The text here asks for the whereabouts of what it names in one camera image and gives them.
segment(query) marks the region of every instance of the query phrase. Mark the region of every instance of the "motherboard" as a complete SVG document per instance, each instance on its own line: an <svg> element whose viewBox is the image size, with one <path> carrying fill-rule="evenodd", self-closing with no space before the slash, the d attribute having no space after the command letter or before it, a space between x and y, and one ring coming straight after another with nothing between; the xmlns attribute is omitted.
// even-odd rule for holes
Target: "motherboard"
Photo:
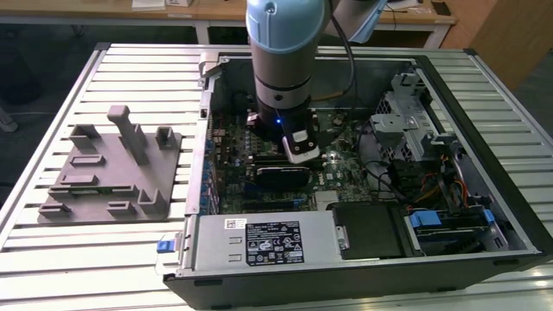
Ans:
<svg viewBox="0 0 553 311"><path fill-rule="evenodd" d="M247 114L215 116L220 214L316 211L337 201L372 200L357 156L359 122L336 110L319 110L314 123L320 132L343 128L343 133L319 158L292 165L282 146L248 130Z"/></svg>

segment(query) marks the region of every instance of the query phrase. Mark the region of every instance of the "metal bracket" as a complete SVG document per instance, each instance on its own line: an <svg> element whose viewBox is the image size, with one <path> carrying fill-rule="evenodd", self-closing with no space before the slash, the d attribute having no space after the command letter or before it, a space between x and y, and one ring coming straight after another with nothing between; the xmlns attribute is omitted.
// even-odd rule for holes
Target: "metal bracket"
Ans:
<svg viewBox="0 0 553 311"><path fill-rule="evenodd" d="M392 114L373 115L371 125L380 144L385 147L396 147L404 137L404 132L419 128L412 117L405 118Z"/></svg>
<svg viewBox="0 0 553 311"><path fill-rule="evenodd" d="M424 156L432 156L435 146L447 146L455 141L457 141L457 135L455 133L444 133L437 135L427 134L421 141Z"/></svg>
<svg viewBox="0 0 553 311"><path fill-rule="evenodd" d="M204 52L200 55L200 62L198 63L198 69L200 71L200 86L206 85L206 80L216 73L220 72L219 66L219 52Z"/></svg>
<svg viewBox="0 0 553 311"><path fill-rule="evenodd" d="M455 133L445 133L445 134L427 134L424 136L424 141L427 141L429 144L437 146L437 145L447 145L452 144L457 140L457 135Z"/></svg>

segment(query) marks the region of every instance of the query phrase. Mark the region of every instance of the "table leg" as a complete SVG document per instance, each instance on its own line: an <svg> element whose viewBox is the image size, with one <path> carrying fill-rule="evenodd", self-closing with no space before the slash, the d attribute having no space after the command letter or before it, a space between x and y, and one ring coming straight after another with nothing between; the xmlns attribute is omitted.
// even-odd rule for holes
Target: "table leg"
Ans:
<svg viewBox="0 0 553 311"><path fill-rule="evenodd" d="M441 42L447 37L451 25L436 25L435 31L424 44L425 49L440 49Z"/></svg>
<svg viewBox="0 0 553 311"><path fill-rule="evenodd" d="M196 28L198 44L210 44L210 22L196 21L194 26Z"/></svg>

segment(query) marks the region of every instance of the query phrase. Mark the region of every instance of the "blue latch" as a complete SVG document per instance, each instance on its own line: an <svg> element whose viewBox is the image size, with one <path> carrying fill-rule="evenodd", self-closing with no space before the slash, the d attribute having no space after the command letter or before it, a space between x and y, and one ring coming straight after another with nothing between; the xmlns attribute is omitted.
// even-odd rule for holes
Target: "blue latch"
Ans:
<svg viewBox="0 0 553 311"><path fill-rule="evenodd" d="M175 252L175 240L158 241L158 254Z"/></svg>
<svg viewBox="0 0 553 311"><path fill-rule="evenodd" d="M488 222L488 225L493 224L493 222L496 221L496 217L493 217L492 211L489 209L484 210L484 217L485 221Z"/></svg>
<svg viewBox="0 0 553 311"><path fill-rule="evenodd" d="M436 211L419 211L409 216L413 228L424 225L441 225L439 213Z"/></svg>

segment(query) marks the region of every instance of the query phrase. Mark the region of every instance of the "white sticker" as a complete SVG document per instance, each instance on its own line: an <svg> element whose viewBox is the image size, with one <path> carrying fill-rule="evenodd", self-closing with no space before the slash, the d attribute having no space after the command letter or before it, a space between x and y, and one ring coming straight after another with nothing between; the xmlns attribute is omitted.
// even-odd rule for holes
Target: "white sticker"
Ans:
<svg viewBox="0 0 553 311"><path fill-rule="evenodd" d="M191 14L167 14L167 17L192 18Z"/></svg>
<svg viewBox="0 0 553 311"><path fill-rule="evenodd" d="M247 218L226 219L226 229L246 229L247 223L248 223Z"/></svg>

